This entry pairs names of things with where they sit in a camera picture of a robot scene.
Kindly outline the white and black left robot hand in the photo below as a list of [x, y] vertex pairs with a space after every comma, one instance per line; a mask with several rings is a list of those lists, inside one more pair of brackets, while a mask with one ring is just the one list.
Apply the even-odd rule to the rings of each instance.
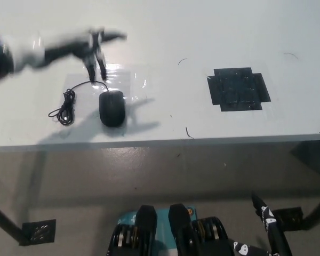
[[103, 28], [80, 32], [64, 33], [50, 37], [41, 36], [10, 45], [14, 73], [26, 66], [39, 69], [56, 60], [70, 55], [80, 59], [89, 75], [91, 83], [96, 77], [99, 65], [103, 81], [107, 79], [106, 61], [101, 45], [116, 39], [126, 39], [127, 34], [120, 31], [105, 31]]

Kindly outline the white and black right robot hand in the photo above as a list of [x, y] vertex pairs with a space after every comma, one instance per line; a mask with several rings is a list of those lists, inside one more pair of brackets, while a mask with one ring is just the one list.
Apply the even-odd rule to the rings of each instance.
[[270, 244], [271, 251], [268, 252], [256, 246], [247, 245], [232, 239], [228, 240], [231, 248], [239, 255], [259, 256], [259, 255], [290, 255], [292, 252], [287, 239], [281, 229], [278, 219], [274, 216], [268, 205], [254, 192], [251, 194], [252, 203], [256, 214], [260, 217]]

